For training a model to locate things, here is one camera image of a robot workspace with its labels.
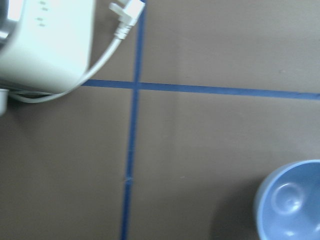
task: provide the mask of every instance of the power cord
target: power cord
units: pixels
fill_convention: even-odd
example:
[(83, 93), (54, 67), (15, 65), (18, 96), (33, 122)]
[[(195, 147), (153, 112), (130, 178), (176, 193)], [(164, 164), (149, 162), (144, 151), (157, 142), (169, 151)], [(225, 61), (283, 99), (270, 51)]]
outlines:
[(120, 21), (120, 24), (114, 33), (114, 38), (112, 42), (110, 43), (109, 47), (104, 51), (104, 53), (101, 55), (99, 60), (87, 72), (83, 74), (83, 76), (79, 79), (79, 81), (76, 83), (76, 85), (73, 88), (59, 94), (49, 94), (49, 95), (38, 97), (38, 98), (21, 96), (21, 95), (28, 95), (28, 94), (31, 94), (31, 95), (41, 94), (37, 92), (27, 92), (27, 91), (9, 92), (9, 96), (15, 100), (18, 100), (24, 103), (29, 103), (29, 104), (37, 104), (37, 103), (51, 101), (70, 93), (71, 91), (73, 91), (74, 89), (76, 89), (77, 87), (85, 83), (94, 74), (96, 74), (101, 69), (101, 67), (106, 64), (106, 62), (110, 59), (110, 57), (114, 54), (114, 52), (117, 50), (122, 40), (124, 40), (127, 37), (131, 28), (134, 25), (136, 25), (146, 5), (141, 0), (118, 0), (118, 1), (121, 4), (123, 4), (123, 7), (113, 2), (110, 3), (109, 5), (109, 8), (119, 15), (119, 21)]

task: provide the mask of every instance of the brown floor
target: brown floor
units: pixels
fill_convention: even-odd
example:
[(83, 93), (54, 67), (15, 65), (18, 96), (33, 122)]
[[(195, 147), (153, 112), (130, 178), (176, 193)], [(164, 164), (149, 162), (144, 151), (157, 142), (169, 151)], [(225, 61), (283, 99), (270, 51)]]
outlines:
[[(97, 1), (92, 62), (117, 17)], [(150, 0), (141, 82), (320, 92), (320, 3)], [(134, 28), (98, 80), (134, 78)], [(320, 101), (141, 90), (126, 240), (258, 240), (279, 166), (320, 158)], [(120, 239), (132, 90), (80, 87), (0, 118), (0, 239)]]

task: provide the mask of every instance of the plug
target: plug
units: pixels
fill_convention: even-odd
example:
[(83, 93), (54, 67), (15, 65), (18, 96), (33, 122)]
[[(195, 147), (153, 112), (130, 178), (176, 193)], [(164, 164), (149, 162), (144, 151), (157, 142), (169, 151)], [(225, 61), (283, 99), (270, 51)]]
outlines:
[(142, 11), (145, 8), (145, 3), (141, 0), (118, 0), (123, 7), (112, 2), (109, 9), (119, 15), (119, 27), (114, 35), (119, 39), (125, 39), (130, 29), (136, 25)]

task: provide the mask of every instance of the white appliance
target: white appliance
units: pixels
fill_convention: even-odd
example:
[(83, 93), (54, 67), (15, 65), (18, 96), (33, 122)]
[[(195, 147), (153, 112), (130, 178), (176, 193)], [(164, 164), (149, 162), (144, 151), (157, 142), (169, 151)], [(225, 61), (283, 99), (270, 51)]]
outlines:
[(115, 37), (88, 70), (95, 0), (0, 0), (0, 115), (8, 94), (26, 103), (45, 102), (69, 93), (97, 72), (145, 6), (140, 0), (119, 2), (122, 7), (109, 6), (120, 16)]

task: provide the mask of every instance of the blue tape line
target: blue tape line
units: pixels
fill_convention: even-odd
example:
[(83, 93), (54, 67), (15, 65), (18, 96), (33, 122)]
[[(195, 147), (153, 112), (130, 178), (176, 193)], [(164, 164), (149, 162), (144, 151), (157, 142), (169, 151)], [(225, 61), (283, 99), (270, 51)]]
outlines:
[(222, 95), (239, 95), (239, 96), (285, 98), (285, 99), (320, 100), (320, 93), (260, 90), (260, 89), (215, 87), (215, 86), (193, 86), (193, 85), (141, 82), (139, 83), (139, 89), (169, 91), (169, 92), (184, 92), (184, 93), (222, 94)]
[(102, 88), (119, 88), (119, 89), (133, 89), (134, 83), (131, 81), (111, 81), (111, 80), (95, 80), (90, 79), (82, 86), (87, 87), (102, 87)]
[(315, 92), (297, 92), (297, 91), (277, 91), (232, 87), (216, 86), (197, 86), (197, 85), (179, 85), (164, 83), (137, 82), (141, 75), (141, 58), (138, 62), (139, 71), (134, 74), (134, 82), (131, 81), (111, 81), (91, 79), (82, 86), (102, 87), (102, 88), (119, 88), (119, 89), (139, 89), (183, 93), (201, 93), (201, 94), (222, 94), (222, 95), (239, 95), (252, 97), (284, 98), (284, 99), (303, 99), (303, 100), (320, 100), (320, 93)]
[(135, 161), (136, 136), (137, 136), (137, 121), (139, 112), (139, 81), (142, 72), (143, 46), (144, 46), (144, 30), (145, 30), (145, 14), (146, 10), (140, 16), (137, 29), (136, 52), (135, 52), (135, 67), (133, 75), (133, 93), (131, 104), (131, 121), (129, 131), (129, 142), (127, 149), (127, 163), (124, 185), (124, 200), (122, 209), (122, 225), (121, 225), (121, 240), (128, 239), (129, 222), (130, 222), (130, 207), (131, 193), (133, 184), (133, 168)]

